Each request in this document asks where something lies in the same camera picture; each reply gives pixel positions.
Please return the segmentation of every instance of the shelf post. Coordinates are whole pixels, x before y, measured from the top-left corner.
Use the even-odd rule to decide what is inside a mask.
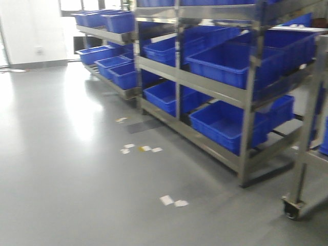
[[[134,1],[134,9],[138,8],[138,1]],[[140,43],[140,35],[139,35],[139,30],[140,30],[140,26],[139,26],[139,21],[137,20],[137,18],[135,19],[135,33],[136,33],[136,38],[133,44],[133,52],[134,52],[134,60],[137,61],[137,57],[140,56],[140,51],[142,49],[141,47],[141,43]],[[142,94],[142,73],[141,73],[141,68],[139,66],[138,62],[134,63],[135,66],[135,70],[137,72],[137,92],[138,92],[138,96],[136,97],[137,100],[137,109],[143,114],[144,111],[141,107],[141,100],[143,97]]]
[[[252,24],[252,46],[250,55],[250,68],[247,79],[247,92],[245,108],[242,122],[242,136],[240,146],[240,163],[238,178],[239,183],[244,187],[249,180],[249,160],[252,149],[253,128],[255,111],[252,110],[254,81],[258,67],[261,66],[263,54],[264,31],[262,29],[267,2],[265,0],[256,1],[256,14]]]
[[[176,40],[175,40],[175,67],[178,71],[182,68],[183,64],[183,27],[181,26],[180,21],[180,15],[179,15],[179,9],[180,9],[180,0],[175,0],[175,33]],[[182,104],[183,104],[183,91],[182,91],[182,85],[179,84],[177,81],[175,82],[175,93],[176,93],[176,118],[181,119],[181,113],[182,113]]]

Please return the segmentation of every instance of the metal shelf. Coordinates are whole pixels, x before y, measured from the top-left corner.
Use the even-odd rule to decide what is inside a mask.
[[[139,89],[138,88],[132,88],[132,89],[129,89],[129,90],[123,90],[122,88],[120,88],[119,86],[117,86],[116,84],[113,83],[113,81],[103,77],[99,71],[98,71],[98,68],[96,65],[91,65],[91,66],[88,66],[88,65],[85,65],[85,68],[94,76],[96,76],[97,78],[99,78],[101,81],[105,82],[106,84],[108,84],[111,88],[113,88],[117,93],[118,95],[123,98],[124,100],[130,100],[130,99],[133,99],[133,98],[136,98],[137,95],[139,94],[138,91]]]
[[[266,7],[265,26],[274,26],[311,12],[310,6],[322,0],[283,0]],[[256,5],[179,6],[178,16],[183,23],[195,19],[211,19],[232,26],[250,26],[255,20]],[[135,10],[137,21],[176,23],[175,7],[141,8]]]
[[[245,108],[247,92],[244,89],[233,87],[188,71],[176,69],[175,67],[145,57],[138,56],[136,61],[141,69],[158,74],[168,80],[175,81],[213,98],[223,100],[236,107]],[[298,70],[287,77],[283,77],[270,85],[270,87],[264,89],[262,92],[262,95],[265,95],[264,99],[254,102],[252,106],[253,110],[255,111],[301,86],[309,78],[312,70],[313,65],[307,66],[305,69]]]
[[[138,56],[136,61],[141,69],[158,74],[159,76],[178,82],[184,86],[193,88],[214,98],[224,100],[240,108],[242,108],[245,104],[245,90],[243,89],[184,70],[177,70],[174,67],[158,63],[141,56]]]
[[[129,33],[113,33],[107,31],[104,27],[100,28],[90,28],[90,27],[84,27],[84,26],[76,26],[76,28],[87,35],[91,35],[100,39],[105,39],[111,42],[114,42],[119,45],[126,45],[129,43],[132,43],[132,32]]]
[[[136,23],[139,22],[156,22],[169,23],[175,25],[177,35],[175,45],[176,66],[171,67],[165,64],[155,62],[144,58],[140,55],[140,42],[136,43],[136,69],[140,73],[142,69],[158,74],[166,79],[176,82],[176,112],[177,116],[172,117],[166,112],[155,107],[151,103],[141,98],[141,107],[167,123],[178,133],[207,151],[215,158],[226,164],[233,170],[237,170],[241,186],[245,186],[254,177],[254,172],[259,175],[265,175],[268,168],[267,162],[283,151],[289,151],[290,146],[295,143],[299,136],[301,128],[295,129],[290,134],[279,135],[279,140],[274,144],[266,146],[263,150],[252,149],[251,142],[253,136],[253,125],[255,112],[259,108],[273,102],[282,95],[289,93],[309,79],[313,72],[314,66],[308,64],[305,69],[299,69],[280,78],[275,83],[264,88],[260,92],[254,91],[254,83],[257,68],[261,66],[263,52],[264,31],[275,25],[285,23],[303,14],[312,12],[314,4],[323,0],[282,0],[276,4],[266,5],[266,1],[257,1],[257,4],[250,5],[230,5],[230,6],[179,6],[179,1],[174,7],[158,8],[135,8]],[[250,54],[250,67],[248,72],[247,88],[240,89],[225,83],[205,78],[181,69],[183,63],[180,51],[183,50],[183,30],[185,24],[191,25],[225,25],[250,27],[253,35],[251,45],[254,47]],[[199,92],[205,93],[218,100],[223,100],[231,105],[243,108],[243,126],[240,145],[240,156],[235,156],[227,149],[209,140],[202,134],[191,129],[182,121],[180,113],[181,105],[181,86],[187,86]],[[257,93],[257,101],[253,101],[254,94]]]
[[[197,145],[198,147],[212,155],[214,158],[221,161],[227,167],[238,173],[239,164],[241,161],[240,156],[233,154],[226,148],[218,145],[216,142],[213,142],[203,134],[194,130],[192,127],[186,125],[182,121],[171,116],[167,112],[156,107],[155,105],[143,98],[141,99],[141,108],[164,122],[166,125],[178,132],[180,135],[187,138],[193,144]],[[281,163],[272,167],[269,166],[265,170],[262,170],[260,172],[258,171],[259,164],[263,164],[263,161],[275,157],[276,155],[284,151],[286,149],[286,146],[291,146],[298,139],[299,134],[300,128],[297,128],[296,130],[288,134],[286,137],[276,141],[268,148],[265,148],[260,152],[255,152],[255,154],[250,159],[250,165],[248,167],[248,172],[250,174],[257,172],[257,175],[253,175],[252,180],[290,166],[290,163]],[[243,185],[248,185],[249,183],[251,183],[252,180],[248,180],[248,182],[244,183]]]
[[[141,108],[146,110],[162,122],[166,123],[173,130],[177,131],[182,136],[205,150],[207,153],[223,162],[235,172],[238,172],[239,156],[233,154],[229,150],[213,142],[209,138],[195,131],[193,128],[187,126],[180,120],[177,120],[175,117],[164,112],[163,110],[159,109],[158,107],[143,98],[141,99]]]

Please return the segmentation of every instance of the gray epoxy floor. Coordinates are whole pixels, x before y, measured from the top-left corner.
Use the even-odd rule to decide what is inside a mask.
[[[0,245],[328,245],[327,203],[300,222],[282,214],[292,172],[241,189],[166,126],[131,133],[150,120],[80,63],[0,74]],[[122,155],[132,143],[164,150]],[[327,178],[310,177],[321,199]]]

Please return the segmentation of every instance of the stainless steel shelving rack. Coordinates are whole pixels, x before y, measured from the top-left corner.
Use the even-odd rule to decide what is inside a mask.
[[[256,68],[261,66],[263,50],[263,36],[267,29],[290,21],[302,14],[311,12],[316,3],[322,0],[282,0],[276,4],[268,5],[267,1],[257,0],[251,5],[231,5],[231,6],[180,6],[180,0],[176,0],[174,7],[141,8],[135,5],[136,26],[138,31],[139,22],[157,22],[175,25],[176,38],[176,67],[170,67],[162,63],[155,62],[140,56],[139,38],[135,41],[135,62],[139,72],[139,87],[142,87],[141,69],[158,74],[163,78],[176,82],[176,112],[177,117],[172,117],[168,113],[157,108],[140,93],[140,106],[142,110],[152,114],[165,122],[172,129],[180,133],[185,138],[214,156],[223,164],[238,173],[239,183],[242,187],[249,185],[254,178],[266,175],[277,168],[264,167],[264,163],[290,147],[299,137],[301,128],[295,129],[288,135],[275,133],[281,136],[265,149],[251,148],[253,135],[253,123],[256,110],[273,102],[276,98],[299,87],[311,75],[313,65],[306,69],[298,70],[287,77],[282,77],[273,86],[277,89],[276,94],[266,95],[259,101],[253,101],[254,78]],[[237,26],[248,28],[253,33],[253,49],[250,56],[250,69],[248,75],[247,89],[232,87],[227,84],[208,79],[181,69],[181,56],[183,52],[182,42],[183,26],[199,25],[201,21],[211,21],[215,25]],[[218,100],[226,101],[234,106],[244,109],[241,154],[237,156],[224,147],[211,141],[181,120],[181,86],[187,86],[197,91],[210,95]]]
[[[121,0],[121,8],[124,9],[125,7],[126,7],[126,5],[123,3],[123,0]],[[126,44],[130,44],[133,42],[133,39],[132,39],[133,33],[132,32],[118,34],[118,33],[113,33],[113,32],[107,31],[107,29],[105,29],[105,27],[90,28],[90,27],[84,27],[84,26],[79,26],[79,25],[77,25],[76,28],[80,32],[84,33],[86,35],[86,37],[88,35],[94,36],[94,37],[102,39],[105,42],[111,41],[111,42],[119,44],[119,45],[126,45]],[[88,65],[84,64],[84,66],[93,76],[99,78],[101,81],[105,82],[113,90],[115,90],[122,99],[130,100],[130,99],[136,98],[136,96],[138,95],[137,88],[123,90],[122,88],[120,88],[119,86],[114,84],[113,81],[103,77],[99,73],[96,65],[88,66]]]
[[[122,8],[126,8],[127,4],[129,3],[125,3],[122,4]],[[77,25],[76,28],[84,33],[85,35],[90,35],[90,36],[94,36],[97,38],[100,38],[104,41],[111,41],[113,43],[119,44],[119,45],[127,45],[127,44],[131,44],[134,42],[136,35],[136,32],[129,32],[129,33],[113,33],[113,32],[109,32],[107,31],[107,29],[105,27],[97,27],[97,28],[90,28],[90,27],[84,27],[84,26],[79,26]],[[141,35],[144,39],[148,39],[148,38],[153,38],[159,35],[165,35],[165,34],[169,34],[174,32],[174,25],[170,25],[170,24],[166,24],[166,25],[160,25],[158,27],[153,27],[153,28],[147,28],[142,30],[142,32],[139,34]],[[124,100],[130,100],[130,99],[134,99],[139,95],[139,88],[132,88],[129,90],[123,90],[122,88],[120,88],[119,86],[117,86],[116,84],[113,83],[113,81],[103,77],[96,65],[85,65],[86,69],[88,69],[88,71],[96,76],[97,78],[99,78],[101,81],[107,83],[109,86],[111,86],[112,89],[114,89],[118,95],[124,99]]]
[[[328,89],[326,67],[328,52],[328,35],[321,36],[314,76],[310,83],[310,91],[307,102],[307,108],[304,116],[304,126],[302,128],[298,157],[294,167],[294,178],[290,192],[284,196],[284,212],[290,219],[298,219],[301,209],[305,203],[301,200],[304,179],[308,165],[315,166],[321,172],[328,174],[328,156],[321,154],[318,147],[322,143],[324,129],[322,127],[324,105],[326,102],[326,92]],[[322,99],[319,99],[324,89],[325,93]]]

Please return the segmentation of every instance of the blue plastic bin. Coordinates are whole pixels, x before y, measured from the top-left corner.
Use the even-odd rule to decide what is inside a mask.
[[[126,58],[120,57],[120,56],[115,56],[112,58],[107,58],[107,59],[103,59],[103,60],[98,60],[95,63],[98,66],[99,69],[99,73],[104,76],[107,79],[112,79],[113,75],[112,73],[109,71],[109,69],[111,68],[115,68],[127,63],[131,63],[131,60],[128,60]]]
[[[134,31],[134,14],[131,11],[102,15],[109,32],[126,33]]]
[[[124,53],[133,52],[133,44],[124,45]]]
[[[85,27],[101,27],[105,25],[105,20],[101,16],[103,14],[116,13],[118,10],[96,10],[87,13],[79,14],[79,19],[82,22],[82,26]]]
[[[284,52],[283,72],[288,73],[312,60],[315,56],[317,35],[312,32],[269,30],[265,33],[264,45]],[[231,42],[250,44],[251,39],[252,34],[246,33]]]
[[[184,57],[193,55],[205,48],[204,38],[188,39],[186,37],[184,42]],[[147,58],[169,66],[175,66],[175,37],[144,46],[144,50]],[[183,63],[188,63],[186,58],[184,58]]]
[[[185,36],[188,38],[203,37],[206,48],[220,45],[240,34],[240,29],[236,27],[210,27],[199,26],[185,30]]]
[[[175,82],[166,81],[159,85],[144,90],[146,99],[166,111],[167,113],[176,115],[176,98],[175,98]],[[182,88],[182,113],[187,113],[201,104],[205,103],[211,97],[204,95],[188,87]]]
[[[174,6],[175,0],[138,0],[138,7],[168,7]]]
[[[269,131],[272,131],[279,125],[294,119],[294,102],[294,97],[289,95],[285,95],[275,100],[270,111],[265,114],[269,120]]]
[[[280,0],[268,0],[269,4]],[[254,4],[255,0],[181,0],[182,6]]]
[[[124,53],[120,56],[127,60],[134,60],[134,54],[132,52]]]
[[[236,155],[240,153],[243,109],[218,101],[190,115],[192,127],[227,148]],[[268,119],[256,113],[252,147],[267,141]]]
[[[304,25],[305,27],[310,27],[312,24],[312,13],[302,15],[296,19],[282,24],[283,26],[290,26],[292,24]]]
[[[94,47],[86,50],[79,50],[76,52],[80,55],[81,61],[86,65],[94,64],[97,60],[120,55],[119,50],[109,45]]]
[[[326,131],[324,134],[323,142],[319,149],[319,151],[325,155],[328,155],[328,130],[327,129],[328,129],[328,117],[326,118]]]
[[[137,87],[137,72],[133,63],[112,68],[110,72],[112,73],[114,83],[123,90]],[[141,74],[143,86],[153,83],[160,78],[157,74],[150,73],[146,70],[142,70]]]
[[[212,49],[187,57],[191,72],[218,80],[222,83],[246,88],[251,47],[248,45],[225,43]],[[258,68],[254,90],[260,90],[282,74],[283,52],[265,48],[262,65]]]
[[[76,24],[77,25],[83,26],[84,25],[83,15],[84,14],[87,14],[87,13],[90,13],[90,12],[93,12],[93,11],[78,11],[77,13],[72,14],[72,16],[75,17],[75,20],[76,20]]]

